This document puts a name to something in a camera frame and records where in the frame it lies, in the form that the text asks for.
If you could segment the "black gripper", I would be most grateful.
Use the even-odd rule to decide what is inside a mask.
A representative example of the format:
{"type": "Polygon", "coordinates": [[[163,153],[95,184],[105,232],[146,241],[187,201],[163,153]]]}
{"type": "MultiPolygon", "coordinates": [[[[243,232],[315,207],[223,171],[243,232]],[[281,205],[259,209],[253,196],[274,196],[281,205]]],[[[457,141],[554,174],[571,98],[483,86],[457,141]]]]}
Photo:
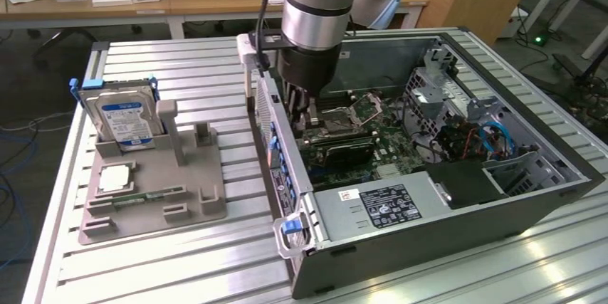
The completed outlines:
{"type": "Polygon", "coordinates": [[[317,98],[333,81],[342,45],[325,51],[287,48],[279,52],[278,71],[283,79],[283,102],[295,130],[315,126],[317,98]]]}

